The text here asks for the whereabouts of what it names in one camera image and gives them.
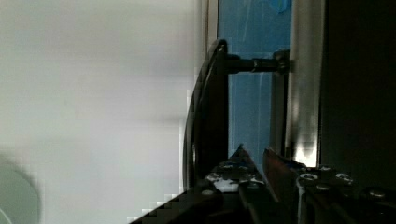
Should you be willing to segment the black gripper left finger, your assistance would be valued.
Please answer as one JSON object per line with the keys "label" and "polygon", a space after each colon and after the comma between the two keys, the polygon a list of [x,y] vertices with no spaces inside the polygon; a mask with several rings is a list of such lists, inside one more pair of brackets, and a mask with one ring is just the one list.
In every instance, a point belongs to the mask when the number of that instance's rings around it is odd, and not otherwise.
{"label": "black gripper left finger", "polygon": [[205,181],[212,183],[222,193],[237,192],[243,183],[264,185],[270,197],[276,201],[276,196],[269,186],[267,178],[260,173],[253,159],[241,144],[235,153],[226,161],[220,162],[206,176]]}

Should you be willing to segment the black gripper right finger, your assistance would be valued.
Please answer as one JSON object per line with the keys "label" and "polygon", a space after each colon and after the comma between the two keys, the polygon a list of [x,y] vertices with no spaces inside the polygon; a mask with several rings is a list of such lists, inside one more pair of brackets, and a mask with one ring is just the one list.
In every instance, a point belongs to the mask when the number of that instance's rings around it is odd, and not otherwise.
{"label": "black gripper right finger", "polygon": [[329,166],[307,167],[303,163],[289,160],[276,154],[271,148],[262,155],[264,176],[276,198],[286,205],[297,201],[307,188],[319,193],[328,190],[349,196],[353,179]]}

